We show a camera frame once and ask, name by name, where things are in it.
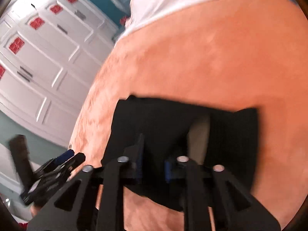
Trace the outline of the black pants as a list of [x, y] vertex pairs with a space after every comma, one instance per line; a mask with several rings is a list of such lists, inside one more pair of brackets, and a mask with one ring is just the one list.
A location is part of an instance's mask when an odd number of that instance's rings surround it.
[[188, 133], [196, 121], [209, 118], [209, 140], [202, 169], [223, 165], [247, 189], [254, 180], [258, 110], [226, 111], [155, 98], [119, 100], [101, 164], [106, 166], [144, 137], [141, 180], [130, 190], [169, 209], [181, 211], [178, 183], [166, 180], [165, 163], [188, 154]]

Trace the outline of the white wardrobe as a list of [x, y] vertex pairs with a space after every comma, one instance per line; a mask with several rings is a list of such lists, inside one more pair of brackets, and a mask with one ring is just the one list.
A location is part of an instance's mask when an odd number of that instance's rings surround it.
[[1, 111], [67, 146], [117, 30], [89, 0], [1, 0]]

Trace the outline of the orange bed blanket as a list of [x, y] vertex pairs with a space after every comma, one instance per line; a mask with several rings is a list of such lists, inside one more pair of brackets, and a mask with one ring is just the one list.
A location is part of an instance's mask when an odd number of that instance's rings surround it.
[[288, 0], [214, 0], [119, 40], [98, 72], [70, 145], [100, 166], [119, 99], [261, 108], [253, 195], [285, 227], [307, 196], [307, 19]]

